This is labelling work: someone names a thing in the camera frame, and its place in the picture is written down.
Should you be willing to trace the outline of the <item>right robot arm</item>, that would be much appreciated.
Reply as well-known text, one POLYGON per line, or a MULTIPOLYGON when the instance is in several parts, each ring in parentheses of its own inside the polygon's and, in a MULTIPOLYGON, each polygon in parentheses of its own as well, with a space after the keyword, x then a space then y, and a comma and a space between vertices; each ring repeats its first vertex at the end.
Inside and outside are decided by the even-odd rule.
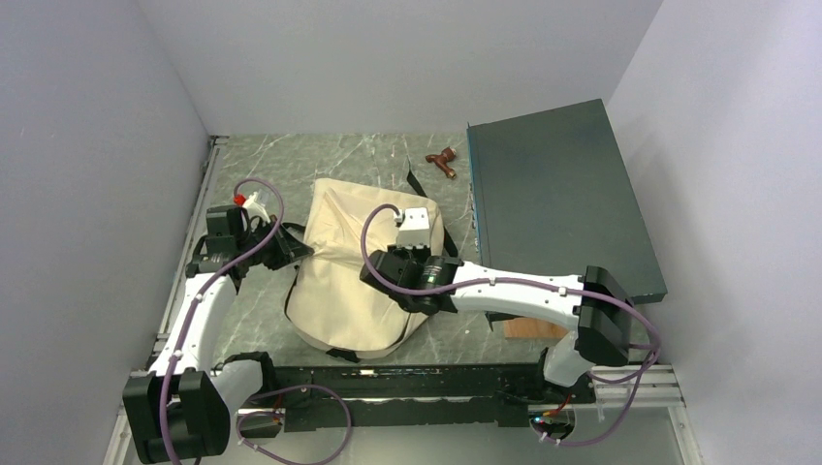
POLYGON ((452 257, 420 259, 392 247, 365 257, 360 279, 407 313, 499 314, 564 328, 533 379, 536 393, 547 402, 560 400, 591 368, 629 361, 631 302, 598 266, 582 275, 537 276, 452 257))

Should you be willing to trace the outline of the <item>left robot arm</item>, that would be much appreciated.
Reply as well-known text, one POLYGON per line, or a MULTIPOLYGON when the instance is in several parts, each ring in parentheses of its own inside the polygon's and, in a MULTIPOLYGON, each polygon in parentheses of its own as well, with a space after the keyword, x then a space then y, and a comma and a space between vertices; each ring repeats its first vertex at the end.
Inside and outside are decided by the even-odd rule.
POLYGON ((229 356, 213 374, 213 352, 251 267, 278 270, 312 255, 312 248, 292 234, 303 227, 278 226, 263 208, 237 205, 210 208, 205 224, 185 266, 184 297, 169 338, 146 374, 129 379, 123 389, 143 464, 222 454, 240 407, 247 400, 267 406, 279 390, 270 356, 229 356))

